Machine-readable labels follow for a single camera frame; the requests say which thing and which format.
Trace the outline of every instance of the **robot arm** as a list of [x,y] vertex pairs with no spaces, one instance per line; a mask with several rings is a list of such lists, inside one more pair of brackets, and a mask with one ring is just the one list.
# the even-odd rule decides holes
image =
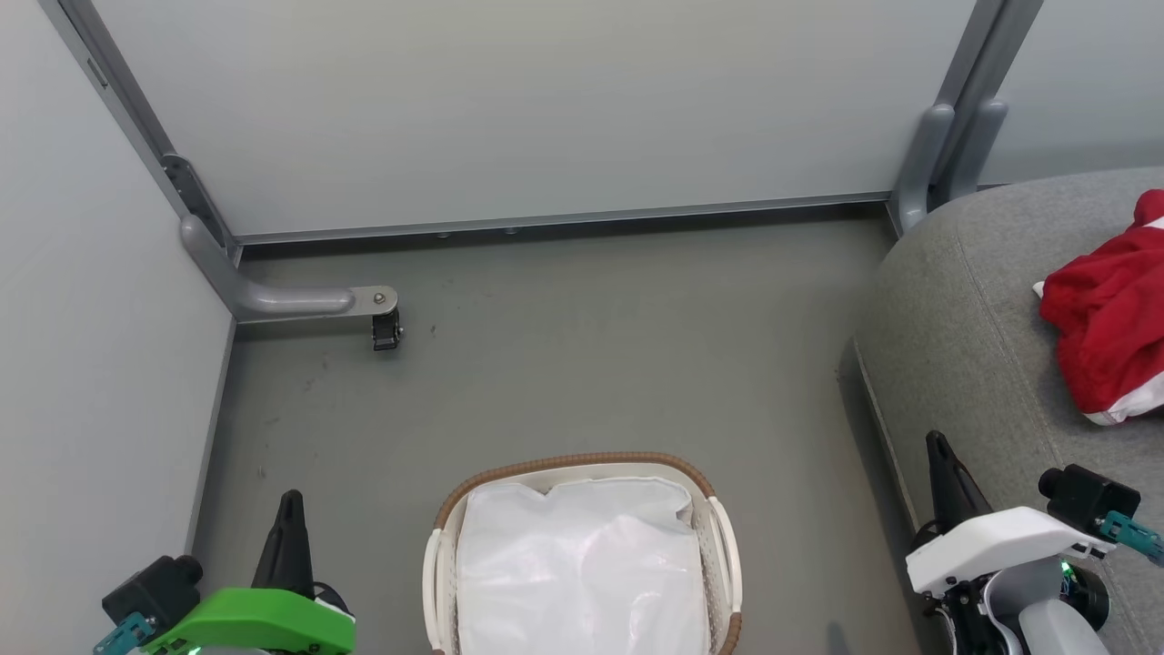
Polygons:
[[1063,558],[1102,560],[1122,543],[1164,562],[1159,535],[1131,520],[1140,493],[1070,465],[1038,482],[1046,513],[994,512],[946,439],[935,432],[925,441],[935,520],[906,564],[914,591],[931,601],[927,614],[946,621],[956,655],[1106,654],[1095,636],[1107,619],[1102,581]]
[[303,496],[283,494],[249,589],[200,600],[203,570],[190,556],[162,557],[101,600],[118,627],[93,655],[184,655],[204,646],[271,653],[349,655],[355,618],[327,585],[312,579]]

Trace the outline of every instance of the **red cloth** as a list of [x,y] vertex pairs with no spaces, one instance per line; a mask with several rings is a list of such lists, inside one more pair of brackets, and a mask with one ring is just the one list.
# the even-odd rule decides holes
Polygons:
[[1136,202],[1131,227],[1043,285],[1039,314],[1063,333],[1063,377],[1076,405],[1096,423],[1119,423],[1164,405],[1162,216],[1164,190],[1148,191]]

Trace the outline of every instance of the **laundry basket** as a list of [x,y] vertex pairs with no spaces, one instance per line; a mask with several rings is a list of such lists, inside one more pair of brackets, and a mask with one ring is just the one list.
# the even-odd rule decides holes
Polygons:
[[739,549],[728,512],[707,478],[677,457],[658,453],[601,453],[553,457],[478,474],[456,487],[436,515],[436,527],[425,548],[425,631],[434,655],[460,655],[456,631],[456,543],[464,521],[469,492],[489,483],[520,483],[546,493],[579,480],[605,478],[662,478],[691,494],[691,527],[700,541],[703,588],[711,631],[709,655],[730,655],[743,625]]

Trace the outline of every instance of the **gray floor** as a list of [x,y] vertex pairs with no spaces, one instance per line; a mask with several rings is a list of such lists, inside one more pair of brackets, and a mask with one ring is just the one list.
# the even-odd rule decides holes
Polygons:
[[843,364],[890,241],[849,215],[250,262],[276,282],[390,283],[407,339],[372,354],[362,322],[243,333],[196,544],[208,586],[249,584],[299,489],[315,577],[357,614],[360,653],[427,653],[421,557],[461,480],[658,450],[698,467],[734,522],[738,653],[921,652],[903,524]]

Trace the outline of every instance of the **sofa cushion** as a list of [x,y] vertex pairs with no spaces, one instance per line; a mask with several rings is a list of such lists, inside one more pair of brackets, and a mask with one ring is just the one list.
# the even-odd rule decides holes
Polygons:
[[[1164,169],[1051,178],[959,198],[889,252],[857,349],[915,526],[932,517],[924,436],[946,434],[995,510],[1046,501],[1039,475],[1070,463],[1141,491],[1164,528],[1164,418],[1099,427],[1074,407],[1056,330],[1031,285],[1131,223]],[[1120,548],[1090,563],[1107,583],[1112,653],[1164,649],[1164,570]]]

